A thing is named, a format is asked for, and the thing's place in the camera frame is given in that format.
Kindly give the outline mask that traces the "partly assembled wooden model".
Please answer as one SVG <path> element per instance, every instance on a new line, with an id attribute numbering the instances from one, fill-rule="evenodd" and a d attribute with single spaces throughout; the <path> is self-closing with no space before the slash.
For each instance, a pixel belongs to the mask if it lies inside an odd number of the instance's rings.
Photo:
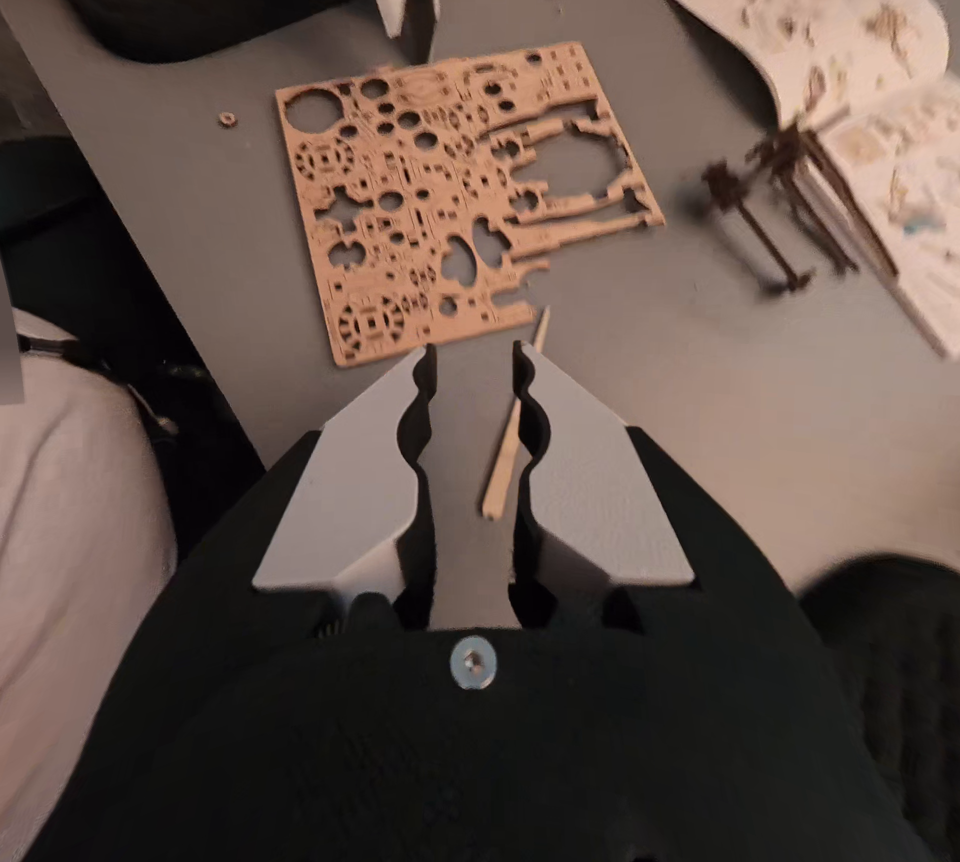
<path id="1" fill-rule="evenodd" d="M 846 231 L 846 239 L 880 277 L 893 283 L 899 280 L 900 270 L 893 255 L 874 230 L 853 185 L 828 154 L 821 137 L 850 113 L 844 107 L 817 127 L 804 127 L 795 118 L 786 127 L 763 137 L 746 153 L 745 173 L 735 172 L 725 159 L 709 164 L 702 172 L 702 183 L 709 196 L 706 216 L 720 219 L 733 212 L 779 269 L 780 279 L 760 282 L 768 297 L 805 291 L 816 270 L 795 268 L 748 207 L 750 195 L 763 182 L 785 198 L 797 227 L 822 250 L 839 277 L 859 273 L 860 266 L 837 236 L 837 228 Z"/>

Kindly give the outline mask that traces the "person's white shirt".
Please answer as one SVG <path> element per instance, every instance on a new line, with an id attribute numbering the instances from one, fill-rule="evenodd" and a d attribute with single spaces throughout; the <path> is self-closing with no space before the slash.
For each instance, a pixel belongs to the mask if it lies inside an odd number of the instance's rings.
<path id="1" fill-rule="evenodd" d="M 126 388 L 23 354 L 1 412 L 1 859 L 62 795 L 134 634 L 173 574 L 162 474 Z"/>

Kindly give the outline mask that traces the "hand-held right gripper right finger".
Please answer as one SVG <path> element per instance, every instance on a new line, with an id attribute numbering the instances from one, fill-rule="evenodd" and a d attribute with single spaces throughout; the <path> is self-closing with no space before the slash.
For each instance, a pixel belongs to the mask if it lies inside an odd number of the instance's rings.
<path id="1" fill-rule="evenodd" d="M 509 599 L 524 629 L 630 618 L 628 592 L 695 571 L 626 422 L 529 342 L 512 352 L 519 473 Z"/>

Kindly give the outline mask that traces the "paper instruction booklet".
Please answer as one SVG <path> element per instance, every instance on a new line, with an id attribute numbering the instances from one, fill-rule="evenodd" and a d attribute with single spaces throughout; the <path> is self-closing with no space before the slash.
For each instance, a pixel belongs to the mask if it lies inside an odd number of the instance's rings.
<path id="1" fill-rule="evenodd" d="M 827 153 L 899 269 L 883 281 L 935 351 L 959 353 L 959 83 L 934 0 L 674 0 L 740 51 L 777 129 Z"/>

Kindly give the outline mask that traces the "laser-cut wooden parts sheet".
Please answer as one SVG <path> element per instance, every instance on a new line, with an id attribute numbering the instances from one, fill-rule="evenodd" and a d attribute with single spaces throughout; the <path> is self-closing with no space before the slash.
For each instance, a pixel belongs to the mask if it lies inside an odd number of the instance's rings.
<path id="1" fill-rule="evenodd" d="M 277 90 L 334 364 L 534 322 L 519 292 L 570 245 L 665 215 L 582 45 L 565 41 Z M 518 181 L 537 146 L 605 143 L 601 195 Z"/>

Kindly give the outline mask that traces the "thin wooden strip part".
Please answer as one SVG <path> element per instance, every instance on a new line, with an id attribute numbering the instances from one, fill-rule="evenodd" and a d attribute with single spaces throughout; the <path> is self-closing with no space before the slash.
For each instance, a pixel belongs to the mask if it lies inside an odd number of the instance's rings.
<path id="1" fill-rule="evenodd" d="M 513 477 L 520 440 L 522 402 L 515 397 L 503 426 L 492 465 L 486 478 L 480 512 L 488 521 L 500 520 L 506 506 L 507 494 Z"/>

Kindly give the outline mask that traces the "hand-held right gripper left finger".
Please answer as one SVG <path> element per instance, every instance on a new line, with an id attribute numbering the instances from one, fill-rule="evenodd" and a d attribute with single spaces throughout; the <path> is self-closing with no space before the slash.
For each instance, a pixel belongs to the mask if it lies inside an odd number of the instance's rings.
<path id="1" fill-rule="evenodd" d="M 428 627 L 437 546 L 420 461 L 437 381 L 427 343 L 323 425 L 253 575 L 257 592 L 320 592 L 341 616 L 376 594 L 404 628 Z"/>

